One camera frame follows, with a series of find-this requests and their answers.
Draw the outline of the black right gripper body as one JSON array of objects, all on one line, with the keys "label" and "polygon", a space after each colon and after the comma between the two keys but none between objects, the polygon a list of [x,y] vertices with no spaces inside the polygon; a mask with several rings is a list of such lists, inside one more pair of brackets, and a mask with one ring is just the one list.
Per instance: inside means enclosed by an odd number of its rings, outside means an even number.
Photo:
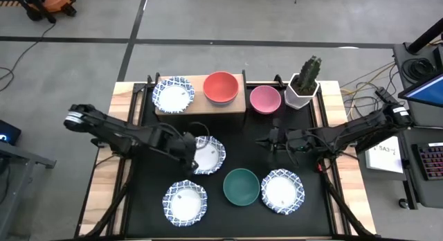
[{"label": "black right gripper body", "polygon": [[308,152],[314,146],[314,139],[306,130],[279,129],[277,144],[292,152]]}]

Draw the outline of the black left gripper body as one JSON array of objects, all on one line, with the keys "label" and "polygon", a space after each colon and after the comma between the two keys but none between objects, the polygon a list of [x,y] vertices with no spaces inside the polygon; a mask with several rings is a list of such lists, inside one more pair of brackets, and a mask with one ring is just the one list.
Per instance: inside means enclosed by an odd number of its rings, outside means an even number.
[{"label": "black left gripper body", "polygon": [[171,125],[152,125],[151,151],[167,156],[179,163],[189,163],[185,137]]}]

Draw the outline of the blue patterned paper bowl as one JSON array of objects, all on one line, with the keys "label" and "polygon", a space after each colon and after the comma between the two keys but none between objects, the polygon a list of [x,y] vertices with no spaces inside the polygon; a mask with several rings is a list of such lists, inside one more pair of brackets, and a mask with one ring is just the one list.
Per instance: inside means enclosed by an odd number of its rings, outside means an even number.
[{"label": "blue patterned paper bowl", "polygon": [[184,112],[194,98],[195,88],[187,78],[181,76],[160,81],[152,92],[152,102],[159,111],[166,114]]},{"label": "blue patterned paper bowl", "polygon": [[286,169],[272,170],[261,182],[263,203],[277,214],[290,215],[305,201],[300,177]]},{"label": "blue patterned paper bowl", "polygon": [[226,158],[224,145],[214,136],[198,136],[195,139],[197,144],[195,153],[198,155],[199,167],[194,174],[211,175],[217,172]]},{"label": "blue patterned paper bowl", "polygon": [[208,208],[206,190],[189,180],[173,183],[162,199],[166,219],[174,226],[191,226],[199,222]]}]

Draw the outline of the pink bowl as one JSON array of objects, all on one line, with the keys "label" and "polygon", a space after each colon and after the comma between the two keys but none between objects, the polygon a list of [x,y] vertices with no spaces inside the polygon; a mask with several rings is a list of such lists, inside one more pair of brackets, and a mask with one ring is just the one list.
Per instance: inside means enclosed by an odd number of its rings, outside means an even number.
[{"label": "pink bowl", "polygon": [[282,102],[279,91],[269,85],[260,85],[254,88],[249,100],[254,110],[260,114],[272,114]]}]

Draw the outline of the teal ceramic bowl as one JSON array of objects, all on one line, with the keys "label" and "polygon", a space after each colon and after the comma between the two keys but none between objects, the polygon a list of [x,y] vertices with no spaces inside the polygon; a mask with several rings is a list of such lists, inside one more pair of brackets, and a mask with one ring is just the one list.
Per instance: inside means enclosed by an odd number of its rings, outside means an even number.
[{"label": "teal ceramic bowl", "polygon": [[237,168],[225,176],[223,192],[230,203],[236,206],[248,206],[258,198],[260,183],[250,170]]}]

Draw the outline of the red bowl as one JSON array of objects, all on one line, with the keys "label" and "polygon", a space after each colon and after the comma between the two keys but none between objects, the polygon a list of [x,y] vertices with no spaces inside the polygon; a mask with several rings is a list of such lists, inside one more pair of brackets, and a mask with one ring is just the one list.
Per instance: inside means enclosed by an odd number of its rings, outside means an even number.
[{"label": "red bowl", "polygon": [[239,91],[237,79],[231,73],[217,71],[210,74],[203,84],[203,92],[207,99],[216,103],[233,100]]}]

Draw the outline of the black table mat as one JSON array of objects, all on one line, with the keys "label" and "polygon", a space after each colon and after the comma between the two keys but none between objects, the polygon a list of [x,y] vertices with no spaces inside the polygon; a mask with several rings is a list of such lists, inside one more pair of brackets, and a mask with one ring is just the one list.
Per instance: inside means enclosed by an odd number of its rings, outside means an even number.
[{"label": "black table mat", "polygon": [[[162,199],[167,189],[185,179],[178,162],[158,153],[141,157],[134,164],[130,189],[126,236],[128,238],[295,238],[329,236],[332,233],[325,191],[316,160],[301,155],[294,167],[285,151],[279,151],[274,164],[269,151],[256,144],[272,126],[272,116],[248,110],[246,119],[234,123],[211,122],[210,133],[226,147],[223,166],[212,175],[195,175],[191,181],[208,193],[208,210],[201,221],[187,227],[171,224],[164,215]],[[272,169],[285,168],[296,173],[305,187],[305,202],[290,215],[267,208],[261,199],[249,206],[235,206],[224,196],[222,184],[233,169],[251,170],[263,179]]]}]

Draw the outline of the green cactus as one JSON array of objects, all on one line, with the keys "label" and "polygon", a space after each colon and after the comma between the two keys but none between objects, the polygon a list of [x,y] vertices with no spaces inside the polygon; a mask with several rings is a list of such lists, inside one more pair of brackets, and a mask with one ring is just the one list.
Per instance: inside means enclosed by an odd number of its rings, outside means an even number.
[{"label": "green cactus", "polygon": [[312,95],[316,88],[316,78],[320,72],[322,60],[319,57],[313,55],[307,60],[299,74],[297,81],[298,92],[302,96]]}]

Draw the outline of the white paper sheet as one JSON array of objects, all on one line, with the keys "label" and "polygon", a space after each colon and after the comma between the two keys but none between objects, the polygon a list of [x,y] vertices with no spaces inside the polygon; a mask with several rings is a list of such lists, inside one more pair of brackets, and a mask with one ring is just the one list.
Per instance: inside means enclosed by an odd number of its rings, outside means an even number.
[{"label": "white paper sheet", "polygon": [[365,151],[365,160],[369,169],[404,173],[398,148],[376,145]]}]

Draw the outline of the black power strip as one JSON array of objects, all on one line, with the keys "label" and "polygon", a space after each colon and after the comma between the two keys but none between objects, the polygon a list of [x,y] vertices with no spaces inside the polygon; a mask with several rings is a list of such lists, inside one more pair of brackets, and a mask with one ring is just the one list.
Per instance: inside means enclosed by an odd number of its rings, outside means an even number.
[{"label": "black power strip", "polygon": [[392,97],[392,95],[384,87],[378,87],[375,90],[375,94],[384,103],[396,102],[396,100]]}]

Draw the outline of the grey metal stand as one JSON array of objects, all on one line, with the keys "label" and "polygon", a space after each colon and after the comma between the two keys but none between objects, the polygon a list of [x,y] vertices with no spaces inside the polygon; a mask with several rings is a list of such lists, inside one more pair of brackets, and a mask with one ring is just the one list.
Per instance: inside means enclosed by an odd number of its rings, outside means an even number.
[{"label": "grey metal stand", "polygon": [[10,165],[19,164],[15,172],[9,175],[8,190],[2,201],[0,197],[0,241],[4,241],[17,212],[21,198],[26,190],[34,166],[37,164],[53,169],[56,160],[48,159],[31,152],[27,152],[8,143],[0,142],[0,154],[6,155]]}]

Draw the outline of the grey desk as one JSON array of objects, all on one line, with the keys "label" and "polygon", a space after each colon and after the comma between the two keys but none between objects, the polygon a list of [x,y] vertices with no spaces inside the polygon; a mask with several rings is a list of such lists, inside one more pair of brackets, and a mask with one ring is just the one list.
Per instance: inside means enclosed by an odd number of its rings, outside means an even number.
[{"label": "grey desk", "polygon": [[[408,45],[403,43],[393,47],[404,89],[443,73],[443,46],[425,46],[418,53],[411,54],[406,50]],[[425,180],[411,148],[412,144],[443,142],[443,107],[406,101],[407,111],[414,122],[413,127],[399,135],[407,177],[404,181],[407,205],[413,210],[417,208],[417,203],[429,208],[443,208],[443,180]]]}]

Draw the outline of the monitor with blue screen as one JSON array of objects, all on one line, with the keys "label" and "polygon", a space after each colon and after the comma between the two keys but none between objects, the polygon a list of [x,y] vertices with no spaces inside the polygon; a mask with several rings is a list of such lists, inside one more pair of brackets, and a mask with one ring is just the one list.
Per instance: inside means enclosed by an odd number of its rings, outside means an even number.
[{"label": "monitor with blue screen", "polygon": [[398,94],[404,100],[443,107],[443,73],[425,78]]}]

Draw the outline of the black pole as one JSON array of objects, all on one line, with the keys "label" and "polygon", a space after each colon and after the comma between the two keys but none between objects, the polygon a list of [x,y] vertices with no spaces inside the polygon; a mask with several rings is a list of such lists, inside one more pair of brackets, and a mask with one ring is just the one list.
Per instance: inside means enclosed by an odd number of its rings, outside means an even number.
[{"label": "black pole", "polygon": [[418,53],[427,44],[429,44],[438,35],[443,33],[443,18],[437,21],[433,26],[431,26],[425,33],[418,37],[412,44],[406,47],[406,50],[411,54]]}]

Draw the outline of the orange shop vacuum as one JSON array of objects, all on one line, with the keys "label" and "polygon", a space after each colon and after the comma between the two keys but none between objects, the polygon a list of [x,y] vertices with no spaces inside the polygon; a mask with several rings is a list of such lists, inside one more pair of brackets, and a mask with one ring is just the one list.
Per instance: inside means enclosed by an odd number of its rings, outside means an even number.
[{"label": "orange shop vacuum", "polygon": [[53,16],[55,13],[63,12],[69,17],[74,17],[77,13],[73,7],[76,0],[18,0],[18,2],[32,21],[47,18],[49,23],[55,24],[57,21]]}]

